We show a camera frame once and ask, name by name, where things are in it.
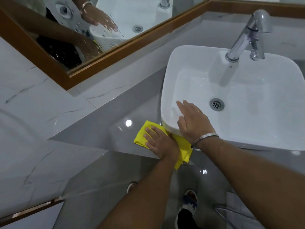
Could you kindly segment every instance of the white ceramic sink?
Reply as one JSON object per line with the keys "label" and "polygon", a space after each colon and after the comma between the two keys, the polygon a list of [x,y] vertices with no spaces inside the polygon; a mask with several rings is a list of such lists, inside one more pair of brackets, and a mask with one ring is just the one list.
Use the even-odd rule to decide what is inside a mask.
{"label": "white ceramic sink", "polygon": [[[180,46],[170,56],[161,99],[164,127],[180,134],[176,101],[193,102],[220,137],[249,149],[305,150],[305,80],[289,58],[265,54],[252,61],[244,51],[238,63],[228,49]],[[214,111],[210,100],[223,101]]]}
{"label": "white ceramic sink", "polygon": [[[131,39],[141,32],[172,17],[173,0],[170,7],[162,9],[160,0],[98,0],[96,7],[104,11],[117,24],[119,32],[109,32],[104,26],[90,26],[90,33],[103,52]],[[139,26],[140,32],[133,31]]]}

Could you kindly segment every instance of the hand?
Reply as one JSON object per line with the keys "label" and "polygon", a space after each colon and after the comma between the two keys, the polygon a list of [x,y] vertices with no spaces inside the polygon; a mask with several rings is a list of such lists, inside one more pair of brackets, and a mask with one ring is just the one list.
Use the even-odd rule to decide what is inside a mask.
{"label": "hand", "polygon": [[144,134],[147,142],[145,145],[154,152],[160,159],[169,158],[174,163],[178,161],[180,149],[177,142],[167,136],[162,130],[152,127],[152,130],[146,128],[145,131],[151,136]]}
{"label": "hand", "polygon": [[118,27],[113,20],[105,12],[91,4],[85,6],[81,12],[81,17],[85,22],[94,26],[98,26],[98,23],[101,23],[109,31],[118,31]]}
{"label": "hand", "polygon": [[177,101],[178,108],[183,116],[179,116],[178,126],[182,136],[193,144],[196,139],[207,133],[215,132],[208,117],[193,103],[186,100],[183,104]]}
{"label": "hand", "polygon": [[101,49],[93,40],[79,33],[77,33],[76,41],[74,45],[77,46],[82,51],[86,61],[102,54]]}

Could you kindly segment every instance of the faucet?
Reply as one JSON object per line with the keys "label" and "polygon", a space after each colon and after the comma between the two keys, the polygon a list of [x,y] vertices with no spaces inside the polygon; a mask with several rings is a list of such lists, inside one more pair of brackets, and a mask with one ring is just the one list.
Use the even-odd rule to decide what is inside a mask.
{"label": "faucet", "polygon": [[272,33],[270,15],[263,9],[259,9],[253,13],[236,42],[226,54],[226,59],[229,62],[237,62],[248,44],[251,46],[250,58],[252,60],[258,61],[264,59],[265,50],[261,33]]}
{"label": "faucet", "polygon": [[160,7],[162,9],[168,9],[170,7],[170,0],[161,0]]}

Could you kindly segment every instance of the drain strainer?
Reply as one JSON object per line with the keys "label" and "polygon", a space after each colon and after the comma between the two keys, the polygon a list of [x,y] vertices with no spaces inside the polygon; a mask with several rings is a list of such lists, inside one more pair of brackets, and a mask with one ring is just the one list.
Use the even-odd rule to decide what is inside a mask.
{"label": "drain strainer", "polygon": [[132,28],[132,31],[135,32],[135,33],[140,33],[143,31],[143,27],[142,26],[134,26]]}
{"label": "drain strainer", "polygon": [[215,111],[222,111],[224,109],[224,102],[221,99],[214,98],[210,100],[210,107]]}

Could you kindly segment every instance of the wooden trim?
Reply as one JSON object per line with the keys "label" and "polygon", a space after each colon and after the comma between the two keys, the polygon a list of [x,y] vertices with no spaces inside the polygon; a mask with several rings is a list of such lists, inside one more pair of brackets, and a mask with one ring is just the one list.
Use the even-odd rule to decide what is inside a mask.
{"label": "wooden trim", "polygon": [[61,87],[68,90],[207,11],[252,14],[257,9],[265,9],[271,16],[305,19],[305,5],[242,0],[206,0],[190,10],[143,32],[69,72],[65,72],[62,67],[2,9],[0,9],[0,36],[32,61]]}
{"label": "wooden trim", "polygon": [[64,200],[54,201],[54,202],[52,202],[52,203],[50,203],[50,204],[48,204],[48,205],[45,205],[45,206],[42,206],[42,207],[36,209],[36,210],[33,210],[33,211],[31,211],[31,212],[28,212],[28,213],[25,213],[25,214],[23,214],[23,215],[19,215],[19,216],[15,217],[15,218],[9,219],[9,220],[7,220],[7,221],[5,221],[5,222],[3,222],[3,223],[0,223],[0,227],[4,227],[4,226],[6,226],[6,225],[8,225],[8,224],[11,224],[11,223],[14,223],[14,222],[16,222],[16,221],[18,221],[18,220],[20,220],[20,219],[24,219],[24,218],[26,218],[26,217],[28,217],[28,216],[30,216],[30,215],[36,214],[36,213],[38,213],[38,212],[40,212],[40,211],[43,211],[43,210],[45,210],[45,209],[48,209],[48,208],[50,208],[50,207],[52,207],[52,206],[55,206],[55,205],[57,205],[57,204],[59,204],[59,203],[62,203],[62,202],[64,202]]}
{"label": "wooden trim", "polygon": [[69,76],[27,32],[0,8],[0,36],[39,67],[51,79],[68,90]]}
{"label": "wooden trim", "polygon": [[305,5],[244,0],[211,0],[209,5],[209,11],[237,14],[253,14],[258,9],[274,17],[305,18]]}

